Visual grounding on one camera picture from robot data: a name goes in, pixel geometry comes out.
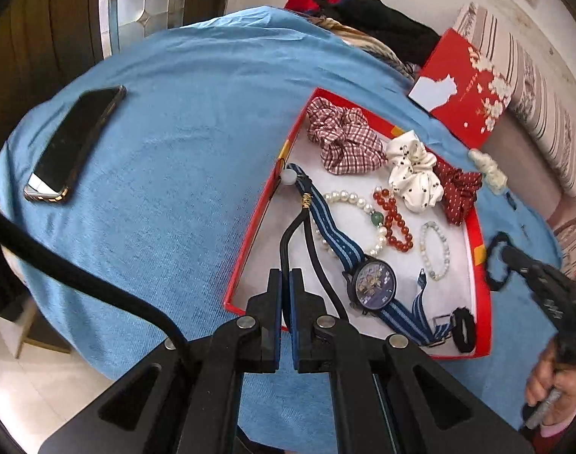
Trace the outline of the person right hand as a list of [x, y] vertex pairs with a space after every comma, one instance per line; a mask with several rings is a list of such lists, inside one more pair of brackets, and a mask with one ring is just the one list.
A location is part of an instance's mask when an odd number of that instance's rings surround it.
[[543, 402], [551, 389], [558, 389], [560, 397], [543, 417], [542, 424], [553, 426], [570, 420], [576, 413], [576, 366], [557, 364], [554, 339], [539, 354], [525, 388], [525, 401], [530, 407]]

